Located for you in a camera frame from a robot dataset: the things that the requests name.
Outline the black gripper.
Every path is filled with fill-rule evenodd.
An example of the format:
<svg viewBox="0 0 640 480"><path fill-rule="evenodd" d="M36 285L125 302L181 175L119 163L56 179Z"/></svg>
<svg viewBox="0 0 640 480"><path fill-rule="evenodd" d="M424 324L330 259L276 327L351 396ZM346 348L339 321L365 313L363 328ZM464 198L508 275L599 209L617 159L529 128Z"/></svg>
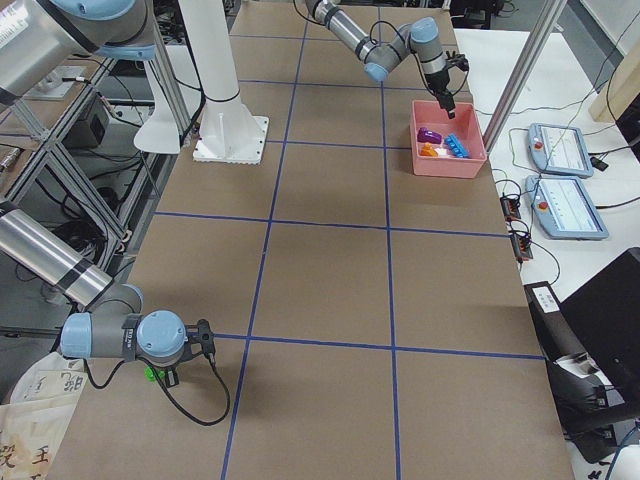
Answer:
<svg viewBox="0 0 640 480"><path fill-rule="evenodd" d="M187 325L186 334L187 339L178 360L164 368L167 371L168 386L177 386L179 384L179 377L175 370L177 366L181 363L189 362L199 355L202 355L212 367L215 366L214 332L211 330L209 322L205 319L200 319L195 325Z"/></svg>
<svg viewBox="0 0 640 480"><path fill-rule="evenodd" d="M463 72L469 71L469 62L464 54L443 52L435 49L422 50L422 73L430 93L436 98L449 119L455 117L454 93L448 89L449 70L453 67Z"/></svg>

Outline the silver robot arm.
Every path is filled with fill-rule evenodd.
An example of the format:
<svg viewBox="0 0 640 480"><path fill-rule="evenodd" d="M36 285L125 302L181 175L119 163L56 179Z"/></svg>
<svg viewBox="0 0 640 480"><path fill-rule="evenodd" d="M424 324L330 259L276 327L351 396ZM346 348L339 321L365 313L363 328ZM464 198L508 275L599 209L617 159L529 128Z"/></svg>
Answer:
<svg viewBox="0 0 640 480"><path fill-rule="evenodd" d="M1 12L1 106L18 100L72 54L114 57L120 49L154 55L153 9L147 1L15 1ZM201 319L186 325L175 313L142 314L143 295L119 284L7 199L1 201L1 249L83 307L60 338L63 356L142 361L173 383L176 365L200 346L215 361L214 334Z"/></svg>
<svg viewBox="0 0 640 480"><path fill-rule="evenodd" d="M450 119L455 117L455 93L449 89L449 71L457 68L467 72L469 63L463 54L443 49L434 18L423 17L410 24L393 26L392 38L384 41L374 37L375 25L363 30L336 1L307 1L305 5L311 20L351 50L375 82L386 81L406 58L414 58L426 90Z"/></svg>

